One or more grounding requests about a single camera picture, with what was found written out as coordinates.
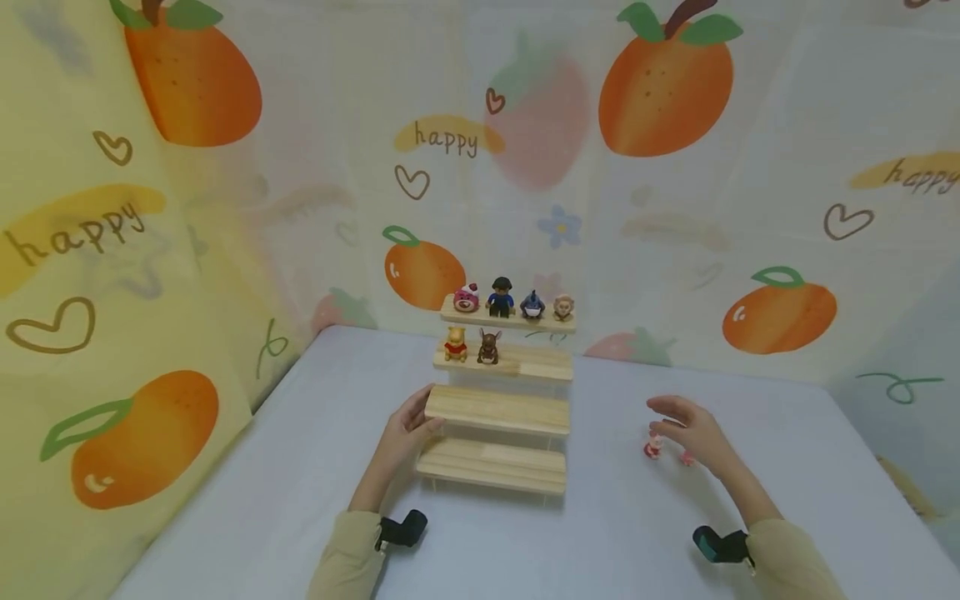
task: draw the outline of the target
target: white tablecloth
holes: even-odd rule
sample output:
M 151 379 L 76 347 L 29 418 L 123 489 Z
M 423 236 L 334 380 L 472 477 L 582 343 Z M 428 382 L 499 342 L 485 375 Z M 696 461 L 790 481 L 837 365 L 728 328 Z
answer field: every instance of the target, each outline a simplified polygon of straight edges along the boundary
M 300 600 L 388 415 L 447 374 L 436 340 L 326 330 L 114 600 Z M 429 526 L 387 562 L 377 597 L 755 598 L 739 565 L 707 564 L 690 535 L 742 525 L 704 468 L 641 448 L 674 393 L 716 415 L 783 513 L 816 540 L 851 600 L 956 600 L 960 574 L 833 400 L 801 384 L 578 358 L 568 390 L 564 500 L 417 480 L 391 516 Z

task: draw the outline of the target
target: wooden tiered stand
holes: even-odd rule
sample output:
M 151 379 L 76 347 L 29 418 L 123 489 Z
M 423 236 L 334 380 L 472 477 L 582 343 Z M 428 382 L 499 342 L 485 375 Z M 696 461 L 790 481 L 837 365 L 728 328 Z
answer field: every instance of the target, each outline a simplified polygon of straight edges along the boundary
M 565 322 L 547 314 L 538 322 L 528 322 L 512 315 L 509 319 L 491 317 L 481 306 L 474 313 L 461 313 L 453 308 L 453 295 L 446 297 L 440 311 L 442 321 L 477 325 L 489 330 L 527 329 L 571 334 L 576 331 L 576 316 Z M 569 352 L 556 348 L 530 348 L 497 344 L 499 364 L 476 361 L 479 341 L 469 346 L 467 362 L 444 360 L 444 342 L 437 344 L 433 366 L 438 369 L 488 374 L 499 377 L 567 384 L 573 380 L 573 360 Z M 417 462 L 417 473 L 434 482 L 442 479 L 477 484 L 506 490 L 562 496 L 566 490 L 566 457 L 551 449 L 556 439 L 565 440 L 570 433 L 570 409 L 564 400 L 539 396 L 501 394 L 486 390 L 438 385 L 427 400 L 426 416 L 442 417 L 447 425 L 508 432 L 546 439 L 546 449 L 504 444 L 487 444 L 444 435 L 431 440 Z

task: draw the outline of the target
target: hand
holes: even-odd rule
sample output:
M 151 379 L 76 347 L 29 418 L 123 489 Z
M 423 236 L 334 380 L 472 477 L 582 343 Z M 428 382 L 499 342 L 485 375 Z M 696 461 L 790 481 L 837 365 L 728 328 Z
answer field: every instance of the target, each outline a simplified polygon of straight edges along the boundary
M 651 422 L 650 430 L 683 446 L 714 477 L 722 479 L 727 470 L 740 464 L 740 457 L 706 408 L 681 396 L 652 397 L 647 406 L 669 418 Z
M 423 413 L 432 389 L 431 383 L 417 390 L 387 419 L 380 443 L 376 445 L 373 458 L 353 493 L 348 511 L 379 513 L 387 489 L 400 466 L 444 426 L 443 419 L 427 420 Z
M 434 384 L 420 388 L 400 405 L 387 419 L 380 443 L 371 459 L 371 468 L 388 473 L 390 477 L 407 459 L 420 450 L 434 432 L 444 426 L 443 419 L 427 420 L 423 409 Z

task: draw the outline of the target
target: pink pig figurine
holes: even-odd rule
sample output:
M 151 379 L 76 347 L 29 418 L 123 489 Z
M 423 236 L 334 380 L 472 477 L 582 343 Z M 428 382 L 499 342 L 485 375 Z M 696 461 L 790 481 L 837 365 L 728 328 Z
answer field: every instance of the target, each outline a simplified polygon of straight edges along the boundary
M 480 308 L 480 295 L 477 294 L 477 284 L 471 283 L 453 293 L 453 307 L 458 312 L 471 313 Z
M 647 442 L 643 447 L 643 453 L 647 455 L 647 458 L 652 458 L 655 461 L 660 459 L 660 450 L 663 448 L 663 437 L 650 432 L 650 441 Z

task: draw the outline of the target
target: beige sleeve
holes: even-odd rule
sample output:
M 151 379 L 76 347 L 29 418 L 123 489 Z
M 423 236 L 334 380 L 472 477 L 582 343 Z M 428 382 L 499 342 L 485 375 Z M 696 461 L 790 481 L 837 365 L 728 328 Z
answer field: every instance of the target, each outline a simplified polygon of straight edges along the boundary
M 380 515 L 337 515 L 306 600 L 370 600 L 383 567 L 383 553 L 373 548 L 379 537 Z
M 788 521 L 756 523 L 747 538 L 765 600 L 846 600 L 813 540 Z

